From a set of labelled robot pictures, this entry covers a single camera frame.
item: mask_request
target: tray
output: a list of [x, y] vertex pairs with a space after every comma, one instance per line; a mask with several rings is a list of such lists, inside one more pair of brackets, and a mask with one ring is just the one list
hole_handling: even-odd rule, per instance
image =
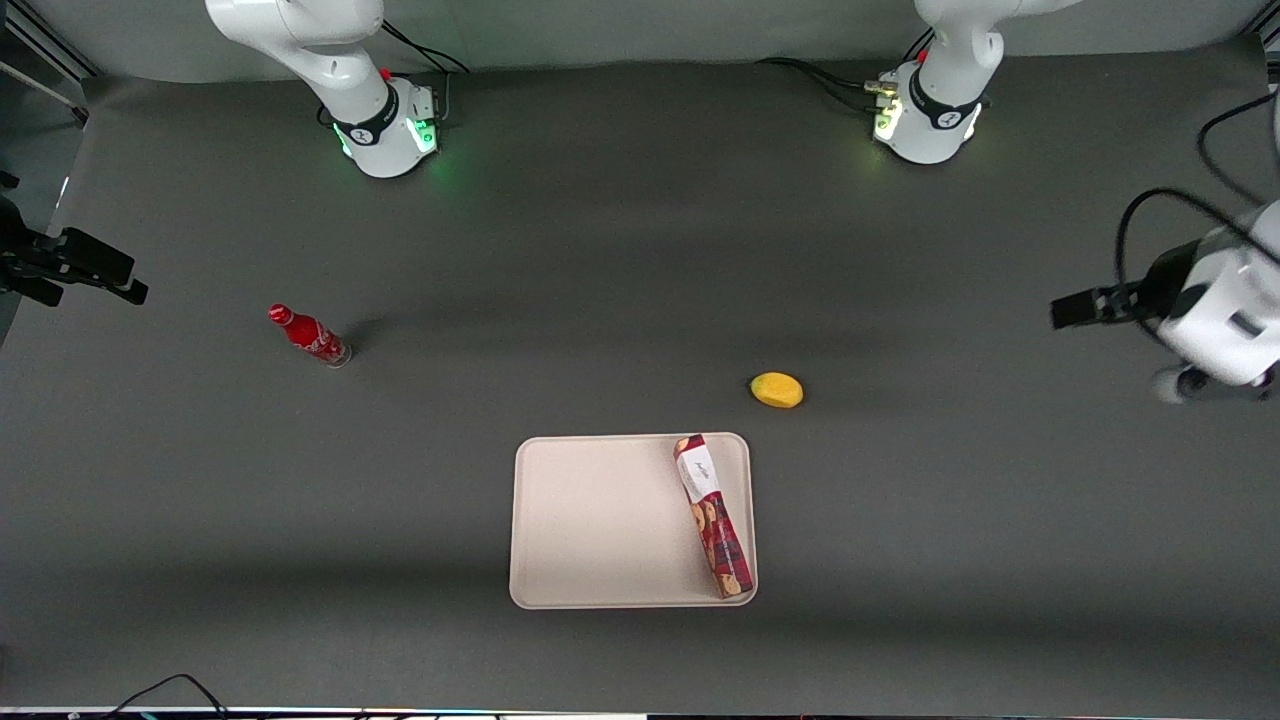
[[526, 610], [736, 607], [755, 597], [751, 457], [735, 433], [703, 433], [755, 587], [721, 600], [676, 441], [657, 436], [539, 437], [516, 452], [511, 598]]

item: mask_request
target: cable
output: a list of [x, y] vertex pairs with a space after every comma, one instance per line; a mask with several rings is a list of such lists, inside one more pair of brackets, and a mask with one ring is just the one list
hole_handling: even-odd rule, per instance
[[854, 101], [849, 100], [844, 95], [840, 95], [838, 92], [836, 92], [836, 90], [833, 87], [831, 87], [829, 85], [827, 85], [828, 81], [826, 81], [824, 78], [832, 78], [832, 79], [829, 79], [829, 82], [837, 83], [838, 87], [845, 87], [845, 88], [854, 88], [854, 87], [856, 87], [856, 88], [860, 90], [861, 85], [852, 85], [852, 81], [847, 81], [845, 78], [833, 76], [833, 74], [831, 74], [831, 73], [828, 73], [828, 72], [826, 72], [826, 70], [823, 70], [820, 68], [817, 68], [814, 65], [810, 65], [809, 63], [805, 63], [803, 60], [795, 60], [792, 58], [765, 58], [763, 60], [756, 60], [756, 63], [758, 64], [765, 64], [765, 65], [786, 65], [786, 67], [795, 68], [795, 69], [800, 70], [801, 73], [804, 73], [804, 76], [806, 78], [809, 78], [813, 82], [818, 83], [818, 87], [820, 87], [822, 91], [826, 92], [827, 95], [829, 95], [836, 102], [840, 102], [841, 105], [844, 105], [845, 108], [849, 108], [851, 110], [865, 111], [867, 109], [873, 108], [872, 105], [859, 105], [858, 102], [854, 102]]
[[200, 680], [192, 678], [191, 675], [188, 675], [186, 673], [178, 673], [177, 675], [169, 675], [168, 678], [165, 678], [164, 680], [160, 680], [159, 683], [151, 685], [150, 688], [147, 688], [145, 691], [138, 691], [138, 692], [131, 694], [128, 698], [124, 700], [124, 702], [122, 702], [120, 705], [116, 705], [115, 710], [111, 710], [106, 715], [102, 715], [102, 719], [106, 720], [109, 717], [115, 717], [125, 707], [133, 705], [133, 701], [136, 701], [140, 697], [142, 697], [142, 696], [145, 696], [145, 694], [147, 694], [147, 693], [150, 693], [150, 692], [152, 692], [152, 691], [155, 691], [155, 689], [157, 689], [157, 688], [160, 688], [160, 687], [163, 687], [165, 684], [168, 684], [168, 683], [172, 683], [173, 680], [177, 680], [177, 679], [183, 679], [183, 680], [187, 680], [188, 683], [191, 683], [192, 685], [196, 685], [196, 689], [200, 691], [200, 693], [204, 694], [206, 700], [209, 700], [209, 703], [214, 706], [214, 711], [218, 712], [218, 717], [220, 720], [227, 720], [227, 706], [223, 705], [216, 697], [214, 697], [214, 693], [209, 692], [209, 688], [206, 688], [205, 685], [201, 685]]
[[931, 26], [920, 33], [920, 37], [915, 38], [915, 42], [913, 42], [910, 47], [906, 49], [906, 54], [902, 55], [902, 61], [914, 60], [915, 56], [920, 54], [920, 50], [924, 50], [929, 45], [933, 37], [933, 27]]
[[1275, 264], [1276, 268], [1280, 268], [1280, 256], [1272, 252], [1271, 249], [1268, 249], [1267, 246], [1254, 240], [1254, 237], [1249, 234], [1249, 231], [1240, 227], [1240, 224], [1233, 220], [1226, 213], [1224, 213], [1221, 209], [1210, 204], [1207, 200], [1202, 197], [1197, 197], [1189, 192], [1178, 190], [1176, 187], [1153, 187], [1138, 195], [1138, 197], [1134, 197], [1133, 201], [1129, 202], [1129, 206], [1125, 208], [1124, 215], [1120, 217], [1120, 224], [1116, 227], [1116, 247], [1115, 247], [1116, 284], [1119, 287], [1119, 296], [1121, 297], [1123, 306], [1125, 310], [1133, 314], [1134, 320], [1137, 320], [1138, 323], [1138, 328], [1142, 329], [1142, 332], [1146, 333], [1151, 340], [1156, 341], [1158, 345], [1167, 348], [1169, 345], [1158, 334], [1156, 334], [1156, 328], [1151, 327], [1147, 316], [1134, 313], [1133, 305], [1129, 302], [1129, 292], [1128, 292], [1129, 272], [1125, 269], [1125, 246], [1128, 245], [1129, 241], [1129, 225], [1133, 223], [1133, 217], [1138, 211], [1138, 208], [1142, 208], [1142, 205], [1146, 201], [1151, 200], [1152, 197], [1160, 197], [1160, 196], [1172, 197], [1174, 200], [1178, 200], [1183, 205], [1194, 208], [1199, 214], [1204, 215], [1206, 218], [1211, 218], [1221, 223], [1224, 227], [1230, 229], [1231, 233], [1234, 233], [1236, 237], [1244, 241], [1245, 245], [1251, 246], [1253, 250], [1257, 250], [1263, 256], [1266, 256], [1266, 259], [1270, 260], [1272, 264]]
[[1268, 100], [1274, 100], [1274, 99], [1275, 99], [1275, 94], [1274, 92], [1268, 92], [1268, 94], [1263, 95], [1262, 97], [1257, 97], [1254, 100], [1249, 100], [1248, 102], [1244, 102], [1243, 105], [1236, 105], [1235, 108], [1231, 108], [1230, 110], [1222, 113], [1221, 115], [1219, 115], [1219, 117], [1213, 118], [1212, 120], [1210, 120], [1210, 122], [1204, 123], [1203, 126], [1201, 126], [1199, 132], [1196, 133], [1196, 152], [1199, 154], [1201, 161], [1204, 163], [1204, 168], [1210, 172], [1210, 174], [1212, 174], [1215, 178], [1217, 178], [1219, 182], [1221, 182], [1226, 187], [1231, 188], [1233, 192], [1235, 192], [1236, 195], [1239, 195], [1240, 197], [1248, 200], [1249, 202], [1252, 202], [1254, 205], [1265, 205], [1266, 201], [1262, 197], [1260, 197], [1260, 196], [1254, 195], [1253, 192], [1251, 192], [1248, 188], [1245, 188], [1240, 183], [1238, 183], [1234, 179], [1231, 179], [1231, 177], [1229, 174], [1226, 174], [1226, 172], [1222, 170], [1221, 167], [1219, 167], [1217, 161], [1215, 161], [1213, 158], [1208, 154], [1208, 143], [1207, 143], [1208, 132], [1211, 129], [1213, 129], [1215, 127], [1217, 127], [1220, 123], [1222, 123], [1225, 120], [1229, 120], [1229, 119], [1231, 119], [1231, 118], [1234, 118], [1234, 117], [1236, 117], [1236, 115], [1239, 115], [1242, 113], [1247, 113], [1247, 111], [1249, 111], [1249, 110], [1252, 110], [1254, 108], [1261, 108]]
[[453, 99], [451, 97], [452, 85], [449, 77], [453, 73], [444, 73], [444, 111], [440, 113], [440, 122], [449, 119], [449, 110], [453, 110]]
[[863, 83], [845, 79], [837, 74], [828, 73], [827, 70], [814, 65], [813, 63], [805, 63], [804, 60], [796, 60], [795, 58], [765, 58], [763, 60], [756, 60], [758, 64], [763, 65], [786, 65], [788, 68], [795, 68], [805, 74], [818, 76], [832, 85], [838, 85], [840, 87], [847, 87], [851, 90], [861, 90]]
[[399, 40], [404, 45], [408, 45], [413, 50], [417, 50], [428, 60], [431, 60], [431, 63], [434, 63], [435, 67], [440, 68], [442, 73], [447, 73], [449, 70], [444, 69], [444, 67], [440, 65], [440, 63], [438, 63], [434, 58], [431, 58], [431, 55], [439, 55], [440, 58], [444, 58], [445, 60], [448, 60], [448, 61], [453, 63], [454, 65], [457, 65], [458, 69], [461, 69], [465, 73], [470, 73], [471, 72], [471, 68], [468, 68], [465, 64], [462, 64], [462, 61], [458, 60], [457, 58], [454, 58], [453, 55], [449, 55], [448, 53], [442, 53], [439, 50], [428, 47], [425, 45], [419, 45], [417, 42], [413, 42], [412, 40], [408, 38], [407, 35], [404, 35], [403, 32], [401, 32], [399, 28], [397, 28], [396, 26], [393, 26], [389, 22], [385, 22], [385, 20], [383, 22], [383, 29], [385, 29], [387, 33], [390, 35], [392, 37], [394, 37], [396, 40]]

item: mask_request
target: black clamp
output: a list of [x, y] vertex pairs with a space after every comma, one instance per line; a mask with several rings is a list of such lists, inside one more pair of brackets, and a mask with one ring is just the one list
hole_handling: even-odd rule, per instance
[[920, 86], [919, 69], [911, 73], [911, 81], [908, 83], [908, 91], [911, 94], [911, 102], [914, 102], [922, 113], [929, 117], [929, 123], [933, 124], [933, 129], [951, 129], [959, 126], [960, 122], [968, 118], [978, 104], [982, 102], [982, 97], [978, 97], [973, 102], [965, 102], [964, 105], [947, 105], [946, 102], [938, 102], [925, 95], [924, 88]]
[[383, 109], [376, 115], [362, 123], [344, 123], [334, 118], [333, 124], [338, 126], [338, 129], [356, 145], [369, 146], [378, 143], [383, 137], [383, 131], [392, 127], [398, 114], [399, 92], [396, 92], [394, 87], [387, 86], [387, 104], [383, 105]]

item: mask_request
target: coca-cola bottle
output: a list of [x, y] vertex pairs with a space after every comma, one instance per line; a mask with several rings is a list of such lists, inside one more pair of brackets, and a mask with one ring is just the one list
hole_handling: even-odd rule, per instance
[[351, 360], [351, 348], [329, 328], [311, 315], [300, 315], [284, 305], [271, 305], [266, 313], [271, 322], [284, 328], [293, 347], [311, 355], [330, 368], [342, 368]]

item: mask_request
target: yellow lemon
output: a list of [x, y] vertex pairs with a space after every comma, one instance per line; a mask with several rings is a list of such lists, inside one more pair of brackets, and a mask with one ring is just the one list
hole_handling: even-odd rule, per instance
[[791, 375], [764, 373], [751, 380], [751, 395], [771, 407], [795, 407], [804, 400], [804, 388]]

